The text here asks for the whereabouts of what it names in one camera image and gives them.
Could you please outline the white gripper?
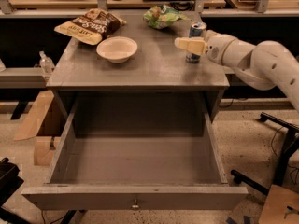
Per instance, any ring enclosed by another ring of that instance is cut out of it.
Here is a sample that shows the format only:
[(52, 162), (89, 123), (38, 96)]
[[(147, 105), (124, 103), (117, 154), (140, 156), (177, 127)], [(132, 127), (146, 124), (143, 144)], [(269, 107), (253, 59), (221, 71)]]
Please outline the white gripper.
[(213, 30), (205, 30), (203, 38), (178, 37), (175, 39), (175, 46), (199, 56), (206, 52), (210, 61), (222, 66), (245, 67), (247, 65), (245, 42), (234, 36), (219, 34)]

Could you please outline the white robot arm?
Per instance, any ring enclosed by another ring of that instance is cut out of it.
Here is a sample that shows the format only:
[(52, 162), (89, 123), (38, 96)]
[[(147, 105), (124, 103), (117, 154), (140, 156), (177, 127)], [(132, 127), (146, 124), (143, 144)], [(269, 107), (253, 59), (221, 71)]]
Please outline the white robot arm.
[(195, 55), (203, 55), (229, 67), (247, 85), (260, 91), (278, 87), (299, 111), (299, 62), (280, 43), (264, 41), (252, 45), (235, 36), (212, 30), (203, 37), (178, 37), (175, 46)]

